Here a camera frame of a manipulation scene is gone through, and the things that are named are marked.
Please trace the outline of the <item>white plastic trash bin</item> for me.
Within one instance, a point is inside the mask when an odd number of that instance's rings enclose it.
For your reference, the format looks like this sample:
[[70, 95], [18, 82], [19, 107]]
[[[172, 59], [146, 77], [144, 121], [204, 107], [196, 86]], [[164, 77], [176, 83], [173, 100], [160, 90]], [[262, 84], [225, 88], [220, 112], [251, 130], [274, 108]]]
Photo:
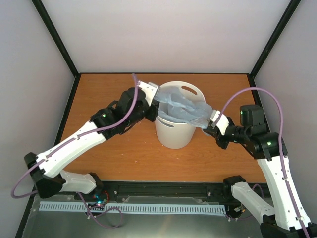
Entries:
[[[171, 81], [160, 86], [167, 88], [175, 86], [185, 95], [186, 98], [197, 101], [204, 101], [205, 96], [196, 86], [183, 81]], [[185, 147], [192, 139], [196, 127], [188, 123], [173, 123], [157, 116], [155, 121], [157, 137], [162, 145], [171, 149], [180, 149]]]

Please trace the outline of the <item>green lit circuit board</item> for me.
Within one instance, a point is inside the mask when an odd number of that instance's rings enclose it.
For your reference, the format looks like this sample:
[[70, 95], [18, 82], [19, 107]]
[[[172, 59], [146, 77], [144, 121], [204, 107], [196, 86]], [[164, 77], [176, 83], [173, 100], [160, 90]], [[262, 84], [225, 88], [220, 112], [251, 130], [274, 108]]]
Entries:
[[103, 193], [100, 195], [95, 195], [94, 199], [98, 206], [106, 205], [109, 202], [109, 195], [107, 193]]

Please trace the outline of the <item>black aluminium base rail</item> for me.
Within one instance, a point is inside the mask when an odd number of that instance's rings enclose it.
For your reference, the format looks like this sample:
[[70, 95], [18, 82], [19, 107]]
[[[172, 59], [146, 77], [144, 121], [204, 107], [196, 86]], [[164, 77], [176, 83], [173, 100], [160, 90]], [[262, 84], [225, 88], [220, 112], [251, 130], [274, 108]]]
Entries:
[[83, 194], [86, 201], [97, 202], [109, 199], [122, 203], [129, 197], [181, 197], [195, 198], [203, 202], [230, 203], [237, 202], [231, 195], [231, 187], [238, 182], [245, 182], [241, 176], [228, 177], [220, 183], [185, 183], [185, 182], [128, 182], [101, 181], [93, 178], [87, 185], [83, 182], [71, 182], [74, 188], [68, 188], [65, 179], [44, 179], [37, 182], [32, 194], [41, 198], [50, 198], [59, 193], [73, 194], [78, 200], [76, 192]]

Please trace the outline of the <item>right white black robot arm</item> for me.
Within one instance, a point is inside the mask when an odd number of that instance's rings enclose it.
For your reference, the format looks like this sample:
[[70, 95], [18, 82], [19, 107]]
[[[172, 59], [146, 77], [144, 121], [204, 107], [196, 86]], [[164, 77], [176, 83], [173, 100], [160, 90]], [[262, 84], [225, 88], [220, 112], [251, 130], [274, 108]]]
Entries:
[[278, 133], [269, 132], [263, 109], [258, 105], [240, 107], [240, 125], [220, 111], [211, 113], [204, 132], [215, 138], [217, 145], [226, 149], [230, 142], [240, 144], [261, 168], [273, 204], [269, 205], [256, 194], [241, 176], [224, 179], [230, 198], [241, 202], [260, 224], [264, 238], [315, 238], [317, 226], [307, 216], [290, 175], [287, 150], [279, 154]]

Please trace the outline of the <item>left black frame post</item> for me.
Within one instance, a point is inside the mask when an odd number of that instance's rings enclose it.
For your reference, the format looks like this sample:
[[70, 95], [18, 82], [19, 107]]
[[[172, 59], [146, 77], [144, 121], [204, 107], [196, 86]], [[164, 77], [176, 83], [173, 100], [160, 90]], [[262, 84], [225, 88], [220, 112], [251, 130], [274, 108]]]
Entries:
[[43, 2], [41, 0], [31, 0], [33, 6], [35, 7], [37, 13], [39, 14], [42, 22], [44, 23], [46, 29], [48, 30], [51, 38], [53, 39], [55, 45], [57, 46], [61, 56], [63, 57], [66, 65], [68, 66], [71, 74], [76, 78], [79, 75], [79, 72], [66, 49], [49, 13], [47, 12]]

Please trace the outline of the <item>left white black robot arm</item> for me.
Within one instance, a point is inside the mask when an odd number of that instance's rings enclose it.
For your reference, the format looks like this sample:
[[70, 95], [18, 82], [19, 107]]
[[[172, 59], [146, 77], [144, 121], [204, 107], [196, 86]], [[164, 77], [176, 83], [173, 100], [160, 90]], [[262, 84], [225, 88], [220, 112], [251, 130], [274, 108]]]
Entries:
[[100, 109], [77, 132], [55, 147], [38, 155], [30, 152], [24, 160], [41, 198], [60, 192], [80, 192], [99, 199], [104, 185], [96, 173], [76, 174], [65, 167], [91, 148], [122, 135], [142, 119], [155, 121], [159, 102], [154, 99], [159, 87], [129, 88], [106, 108]]

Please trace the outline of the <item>right black frame post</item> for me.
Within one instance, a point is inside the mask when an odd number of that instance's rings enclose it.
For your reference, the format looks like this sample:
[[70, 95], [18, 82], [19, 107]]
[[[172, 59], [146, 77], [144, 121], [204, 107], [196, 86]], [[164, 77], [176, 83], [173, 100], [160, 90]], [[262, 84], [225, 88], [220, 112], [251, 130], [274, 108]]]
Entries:
[[301, 0], [291, 0], [287, 5], [285, 11], [283, 12], [279, 22], [277, 23], [275, 29], [273, 30], [269, 40], [267, 41], [265, 47], [263, 48], [259, 58], [257, 59], [253, 69], [250, 72], [250, 77], [255, 79], [257, 74], [259, 73], [261, 67], [263, 66], [264, 62], [266, 61], [267, 57], [269, 56], [271, 50], [273, 49], [274, 45], [278, 41], [279, 37], [281, 36], [282, 32], [284, 31], [285, 27], [287, 26], [288, 22], [292, 18], [294, 12], [296, 11], [297, 7], [301, 3]]

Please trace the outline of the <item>black frame post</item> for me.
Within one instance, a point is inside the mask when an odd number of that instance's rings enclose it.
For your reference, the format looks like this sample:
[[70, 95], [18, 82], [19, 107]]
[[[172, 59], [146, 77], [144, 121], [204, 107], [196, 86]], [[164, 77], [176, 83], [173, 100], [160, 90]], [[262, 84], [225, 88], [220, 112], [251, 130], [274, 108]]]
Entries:
[[42, 22], [44, 23], [46, 29], [48, 30], [51, 38], [53, 39], [55, 45], [57, 46], [61, 56], [63, 57], [66, 65], [68, 66], [71, 74], [76, 78], [79, 75], [79, 72], [66, 49], [49, 13], [47, 12], [43, 2], [41, 0], [31, 0], [33, 6], [35, 7], [37, 13], [39, 14]]
[[263, 48], [259, 58], [257, 59], [253, 69], [250, 72], [250, 77], [255, 79], [257, 74], [259, 73], [261, 67], [263, 66], [264, 62], [266, 61], [267, 57], [269, 56], [271, 50], [273, 49], [274, 45], [278, 41], [279, 37], [281, 36], [282, 32], [284, 31], [285, 27], [287, 26], [288, 22], [292, 18], [294, 12], [296, 11], [297, 7], [301, 3], [301, 0], [291, 0], [287, 5], [285, 11], [283, 12], [279, 22], [277, 23], [275, 29], [273, 30], [269, 40], [267, 41], [265, 47]]

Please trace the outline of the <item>translucent blue trash bag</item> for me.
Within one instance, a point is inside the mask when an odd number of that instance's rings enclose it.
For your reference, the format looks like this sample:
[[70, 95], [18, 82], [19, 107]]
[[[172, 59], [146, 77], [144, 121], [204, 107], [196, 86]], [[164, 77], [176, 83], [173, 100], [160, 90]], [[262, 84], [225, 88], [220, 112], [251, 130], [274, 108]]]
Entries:
[[158, 116], [162, 119], [173, 123], [188, 123], [201, 129], [208, 127], [213, 109], [206, 102], [186, 98], [175, 86], [160, 88], [154, 99], [159, 102]]

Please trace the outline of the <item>grey metal base plate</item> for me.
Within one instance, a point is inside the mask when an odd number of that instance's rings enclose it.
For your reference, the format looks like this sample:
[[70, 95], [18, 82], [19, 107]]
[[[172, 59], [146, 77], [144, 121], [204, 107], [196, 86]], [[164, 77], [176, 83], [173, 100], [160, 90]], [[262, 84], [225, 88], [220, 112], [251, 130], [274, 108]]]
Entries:
[[18, 238], [260, 238], [254, 218], [228, 220], [212, 214], [132, 214], [108, 212], [93, 221], [86, 212], [67, 210], [70, 202], [35, 197], [21, 220]]

